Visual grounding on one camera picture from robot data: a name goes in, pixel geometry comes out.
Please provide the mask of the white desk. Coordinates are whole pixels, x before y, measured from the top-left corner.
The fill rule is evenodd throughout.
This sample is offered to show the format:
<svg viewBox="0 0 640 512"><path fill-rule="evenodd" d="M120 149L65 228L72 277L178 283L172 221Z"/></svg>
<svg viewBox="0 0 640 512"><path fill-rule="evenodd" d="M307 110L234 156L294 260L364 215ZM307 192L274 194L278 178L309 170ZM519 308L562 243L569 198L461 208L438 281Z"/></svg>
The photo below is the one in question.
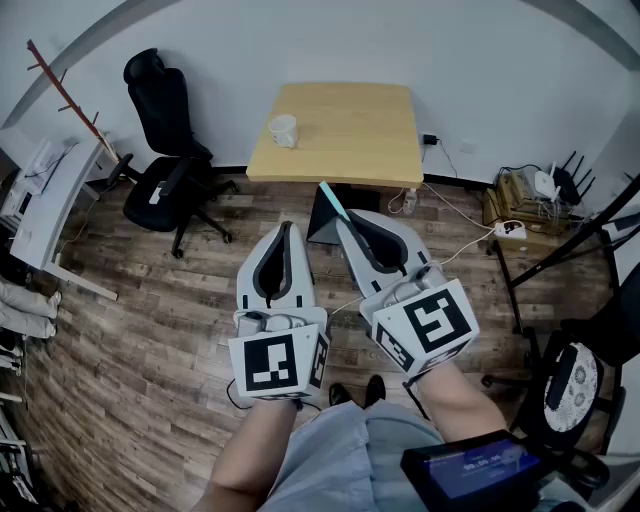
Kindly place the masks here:
<svg viewBox="0 0 640 512"><path fill-rule="evenodd" d="M104 153L104 145L96 139L69 146L47 139L41 141L15 181L31 197L21 214L10 254L59 280L116 300L117 293L63 268L57 250L79 193L84 191L95 200L99 198L87 180Z"/></svg>

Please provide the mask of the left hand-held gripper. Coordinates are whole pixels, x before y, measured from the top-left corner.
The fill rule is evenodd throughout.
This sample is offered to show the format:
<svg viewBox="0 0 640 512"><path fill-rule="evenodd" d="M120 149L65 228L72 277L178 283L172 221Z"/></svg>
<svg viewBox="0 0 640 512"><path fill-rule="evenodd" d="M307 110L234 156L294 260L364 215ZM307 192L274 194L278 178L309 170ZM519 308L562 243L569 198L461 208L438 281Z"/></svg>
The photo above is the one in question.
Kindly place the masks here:
<svg viewBox="0 0 640 512"><path fill-rule="evenodd" d="M330 348L328 315L313 307L314 283L298 226L285 221L261 238L236 285L238 307L245 310L234 314L237 332L228 346L238 397L318 397Z"/></svg>

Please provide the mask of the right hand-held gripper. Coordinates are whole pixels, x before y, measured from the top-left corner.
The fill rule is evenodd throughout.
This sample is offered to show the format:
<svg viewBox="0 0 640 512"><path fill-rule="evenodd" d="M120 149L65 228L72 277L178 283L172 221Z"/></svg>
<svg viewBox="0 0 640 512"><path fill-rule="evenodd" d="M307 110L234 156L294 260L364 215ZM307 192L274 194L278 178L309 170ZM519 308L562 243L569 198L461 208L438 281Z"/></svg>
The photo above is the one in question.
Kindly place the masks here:
<svg viewBox="0 0 640 512"><path fill-rule="evenodd" d="M429 252L416 231L368 210L350 209L349 219L339 217L335 225L352 277L366 298L360 313L370 338L405 374L430 371L478 337L479 325L460 280L447 279L438 264L426 265ZM400 272L417 269L400 279Z"/></svg>

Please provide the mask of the wooden coat rack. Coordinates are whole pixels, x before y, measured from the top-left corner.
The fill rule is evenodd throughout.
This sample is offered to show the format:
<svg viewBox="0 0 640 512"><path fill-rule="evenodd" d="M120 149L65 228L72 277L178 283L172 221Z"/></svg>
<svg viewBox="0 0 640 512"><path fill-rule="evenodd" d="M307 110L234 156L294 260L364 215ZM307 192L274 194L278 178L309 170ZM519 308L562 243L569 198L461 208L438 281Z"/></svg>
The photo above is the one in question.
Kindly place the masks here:
<svg viewBox="0 0 640 512"><path fill-rule="evenodd" d="M35 59L35 63L28 67L28 70L33 70L39 68L46 79L50 82L50 84L55 88L55 90L60 94L60 96L64 99L66 104L59 108L59 112L63 112L65 110L73 111L76 116L80 119L80 121L88 128L88 130L97 138L99 143L106 149L107 154L111 158L114 163L118 163L120 161L120 157L118 156L116 150L111 145L111 143L107 140L105 135L96 127L96 121L99 113L94 115L94 118L90 120L85 113L82 111L81 107L73 100L71 95L63 86L63 80L66 76L67 71L64 71L62 76L58 78L51 66L46 62L46 60L42 57L35 43L29 39L26 43L27 50L32 54Z"/></svg>

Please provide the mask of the black office chair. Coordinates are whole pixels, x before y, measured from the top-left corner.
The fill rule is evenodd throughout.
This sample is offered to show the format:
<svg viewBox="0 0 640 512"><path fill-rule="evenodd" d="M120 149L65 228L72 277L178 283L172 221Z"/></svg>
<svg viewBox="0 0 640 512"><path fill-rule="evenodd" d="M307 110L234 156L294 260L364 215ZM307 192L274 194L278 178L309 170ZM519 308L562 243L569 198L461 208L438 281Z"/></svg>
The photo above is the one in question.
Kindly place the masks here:
<svg viewBox="0 0 640 512"><path fill-rule="evenodd" d="M125 65L123 78L136 108L149 147L160 156L145 171L133 169L131 154L124 155L107 179L113 186L121 177L134 181L124 206L124 216L135 225L153 232L175 234L171 255L183 257L180 244L194 217L220 233L225 243L232 235L210 218L205 205L227 191L237 193L232 181L216 183L212 152L198 142L191 129L186 80L181 70L167 67L156 48L133 56ZM148 200L160 181L166 197L157 205Z"/></svg>

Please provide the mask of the teal straw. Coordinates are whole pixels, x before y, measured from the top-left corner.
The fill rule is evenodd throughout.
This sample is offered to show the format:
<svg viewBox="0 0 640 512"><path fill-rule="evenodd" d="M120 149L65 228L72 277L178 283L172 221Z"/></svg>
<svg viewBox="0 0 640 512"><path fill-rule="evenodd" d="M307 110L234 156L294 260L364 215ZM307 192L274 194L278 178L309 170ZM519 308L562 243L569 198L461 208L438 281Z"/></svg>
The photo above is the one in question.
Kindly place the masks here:
<svg viewBox="0 0 640 512"><path fill-rule="evenodd" d="M326 215L327 220L342 218L346 222L350 222L351 219L349 217L349 214L347 213L347 210L341 204L340 200L338 199L333 189L329 186L329 184L326 181L322 181L319 184L319 188L324 194L326 200L328 201L329 206L332 209L332 212L328 212Z"/></svg>

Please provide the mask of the person's left forearm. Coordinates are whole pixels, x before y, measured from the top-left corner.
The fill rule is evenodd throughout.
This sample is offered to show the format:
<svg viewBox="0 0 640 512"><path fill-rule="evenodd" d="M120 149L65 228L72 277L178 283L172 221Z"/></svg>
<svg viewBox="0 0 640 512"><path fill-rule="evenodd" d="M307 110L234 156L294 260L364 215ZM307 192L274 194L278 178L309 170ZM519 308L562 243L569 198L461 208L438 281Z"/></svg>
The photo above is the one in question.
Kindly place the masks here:
<svg viewBox="0 0 640 512"><path fill-rule="evenodd" d="M276 481L297 413L290 400L256 402L217 458L192 512L256 512Z"/></svg>

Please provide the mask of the black screen device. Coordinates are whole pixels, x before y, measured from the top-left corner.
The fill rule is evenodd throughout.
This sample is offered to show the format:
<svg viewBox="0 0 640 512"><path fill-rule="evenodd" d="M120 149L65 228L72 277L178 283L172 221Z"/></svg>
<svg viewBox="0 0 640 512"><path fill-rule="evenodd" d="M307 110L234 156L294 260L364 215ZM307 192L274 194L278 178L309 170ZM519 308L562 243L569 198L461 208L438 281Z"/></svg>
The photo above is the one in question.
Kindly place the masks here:
<svg viewBox="0 0 640 512"><path fill-rule="evenodd" d="M429 512L532 512L552 471L541 449L506 430L407 449L400 466Z"/></svg>

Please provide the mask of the white router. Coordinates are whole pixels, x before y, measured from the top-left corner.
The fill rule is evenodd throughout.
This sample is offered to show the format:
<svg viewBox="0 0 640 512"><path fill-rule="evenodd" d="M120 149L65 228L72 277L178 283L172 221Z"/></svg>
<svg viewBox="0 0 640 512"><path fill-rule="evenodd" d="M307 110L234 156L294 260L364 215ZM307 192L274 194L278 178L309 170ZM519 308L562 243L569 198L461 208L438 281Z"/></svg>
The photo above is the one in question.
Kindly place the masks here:
<svg viewBox="0 0 640 512"><path fill-rule="evenodd" d="M554 202L558 197L560 186L555 183L555 171L556 162L553 162L548 172L537 170L534 173L534 192L538 198Z"/></svg>

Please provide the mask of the chair with patterned cushion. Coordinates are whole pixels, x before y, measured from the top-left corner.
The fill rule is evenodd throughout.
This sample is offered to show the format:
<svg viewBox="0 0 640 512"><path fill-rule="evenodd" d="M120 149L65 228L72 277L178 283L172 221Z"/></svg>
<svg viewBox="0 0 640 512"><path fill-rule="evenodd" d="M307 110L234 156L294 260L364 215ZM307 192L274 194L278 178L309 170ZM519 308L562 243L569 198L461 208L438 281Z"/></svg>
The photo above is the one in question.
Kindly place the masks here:
<svg viewBox="0 0 640 512"><path fill-rule="evenodd" d="M575 447L591 416L608 415L601 451L608 450L617 427L626 390L618 386L611 398L599 396L604 378L600 359L568 333L551 333L544 354L532 360L532 376L525 382L526 396L511 424L549 448Z"/></svg>

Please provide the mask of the person's right forearm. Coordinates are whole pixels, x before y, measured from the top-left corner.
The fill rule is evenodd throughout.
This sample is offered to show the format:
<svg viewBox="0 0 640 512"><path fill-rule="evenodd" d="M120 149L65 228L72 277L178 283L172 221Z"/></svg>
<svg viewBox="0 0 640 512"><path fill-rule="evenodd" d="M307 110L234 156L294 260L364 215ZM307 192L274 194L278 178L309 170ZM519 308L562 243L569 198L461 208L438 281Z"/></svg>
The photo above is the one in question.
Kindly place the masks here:
<svg viewBox="0 0 640 512"><path fill-rule="evenodd" d="M421 401L445 443L507 429L497 405L451 361L422 374L416 384Z"/></svg>

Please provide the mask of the person's light blue clothing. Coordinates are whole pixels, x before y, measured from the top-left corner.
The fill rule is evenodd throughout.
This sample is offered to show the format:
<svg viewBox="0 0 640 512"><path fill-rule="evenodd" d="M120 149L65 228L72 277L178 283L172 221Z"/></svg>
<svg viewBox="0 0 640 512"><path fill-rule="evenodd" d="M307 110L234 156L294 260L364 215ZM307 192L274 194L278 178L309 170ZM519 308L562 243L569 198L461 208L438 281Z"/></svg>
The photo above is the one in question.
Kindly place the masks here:
<svg viewBox="0 0 640 512"><path fill-rule="evenodd" d="M401 469L407 449L445 442L428 423L381 400L329 408L296 430L259 512L444 512L427 507Z"/></svg>

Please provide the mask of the grey table leg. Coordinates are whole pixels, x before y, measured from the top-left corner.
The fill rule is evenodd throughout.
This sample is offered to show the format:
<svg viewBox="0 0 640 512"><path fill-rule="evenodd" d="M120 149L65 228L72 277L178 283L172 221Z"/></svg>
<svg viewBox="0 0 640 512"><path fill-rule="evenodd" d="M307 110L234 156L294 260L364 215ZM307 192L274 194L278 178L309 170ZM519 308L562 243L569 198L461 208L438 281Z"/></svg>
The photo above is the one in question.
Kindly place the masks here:
<svg viewBox="0 0 640 512"><path fill-rule="evenodd" d="M329 188L346 209L362 209L378 212L380 210L381 194L370 188L354 187L348 184L331 184ZM311 211L306 241L310 243L338 245L339 240L332 226L333 219L338 215L330 200L320 187Z"/></svg>

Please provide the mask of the black router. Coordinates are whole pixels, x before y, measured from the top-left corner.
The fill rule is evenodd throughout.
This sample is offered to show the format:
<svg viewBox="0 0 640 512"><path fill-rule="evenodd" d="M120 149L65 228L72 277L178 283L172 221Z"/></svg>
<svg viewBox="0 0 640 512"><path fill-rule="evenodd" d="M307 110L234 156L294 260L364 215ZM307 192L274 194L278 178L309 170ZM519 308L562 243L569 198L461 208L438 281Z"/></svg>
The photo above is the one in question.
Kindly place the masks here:
<svg viewBox="0 0 640 512"><path fill-rule="evenodd" d="M573 151L566 162L560 167L555 167L553 171L555 186L560 188L558 192L560 200L571 206L578 206L581 203L595 181L595 177L592 176L592 169L586 171L579 181L576 180L578 171L584 161L584 156L580 157L574 170L572 172L569 171L569 164L576 157L576 154L577 152Z"/></svg>

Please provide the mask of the white cup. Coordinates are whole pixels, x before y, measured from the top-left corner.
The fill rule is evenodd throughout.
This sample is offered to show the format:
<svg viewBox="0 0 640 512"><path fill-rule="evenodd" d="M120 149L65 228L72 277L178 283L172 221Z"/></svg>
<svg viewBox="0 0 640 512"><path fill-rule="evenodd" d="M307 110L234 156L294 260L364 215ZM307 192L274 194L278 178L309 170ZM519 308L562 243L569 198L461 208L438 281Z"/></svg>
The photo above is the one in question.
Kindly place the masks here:
<svg viewBox="0 0 640 512"><path fill-rule="evenodd" d="M293 149L297 146L297 119L293 115L282 114L273 117L268 124L268 129L273 142L278 147Z"/></svg>

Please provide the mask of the black tripod stand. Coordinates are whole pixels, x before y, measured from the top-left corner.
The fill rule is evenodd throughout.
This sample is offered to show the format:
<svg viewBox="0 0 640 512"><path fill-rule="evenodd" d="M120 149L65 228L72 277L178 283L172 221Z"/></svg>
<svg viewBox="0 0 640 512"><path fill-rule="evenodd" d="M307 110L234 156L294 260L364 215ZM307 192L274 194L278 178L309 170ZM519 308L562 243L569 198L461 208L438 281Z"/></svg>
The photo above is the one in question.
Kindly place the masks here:
<svg viewBox="0 0 640 512"><path fill-rule="evenodd" d="M515 321L513 333L521 335L530 343L530 348L524 355L524 367L526 369L532 369L539 362L541 354L534 329L523 326L515 288L547 268L577 259L592 252L602 251L609 266L611 275L610 287L615 293L617 293L620 288L620 283L617 277L617 270L615 269L614 251L625 245L637 233L640 233L640 224L638 224L630 234L619 238L617 241L602 242L599 246L590 247L578 252L575 252L575 249L593 234L600 232L601 228L612 221L613 217L618 214L619 211L638 193L640 193L640 174L632 178L628 186L604 210L597 214L593 219L586 222L576 234L572 235L567 241L553 250L540 262L534 264L531 268L515 278L510 276L504 254L498 240L494 240L490 244L486 253L488 256L496 255L498 258L513 311Z"/></svg>

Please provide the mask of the white power strip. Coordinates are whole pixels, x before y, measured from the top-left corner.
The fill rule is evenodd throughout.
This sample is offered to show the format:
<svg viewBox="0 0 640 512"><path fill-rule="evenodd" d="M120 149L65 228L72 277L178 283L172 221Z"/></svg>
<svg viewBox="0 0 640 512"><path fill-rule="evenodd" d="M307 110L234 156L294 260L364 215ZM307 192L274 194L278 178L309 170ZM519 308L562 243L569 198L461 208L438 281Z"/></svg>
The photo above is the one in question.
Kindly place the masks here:
<svg viewBox="0 0 640 512"><path fill-rule="evenodd" d="M527 229L525 224L519 220L507 220L497 222L493 234L502 239L525 240L527 238Z"/></svg>

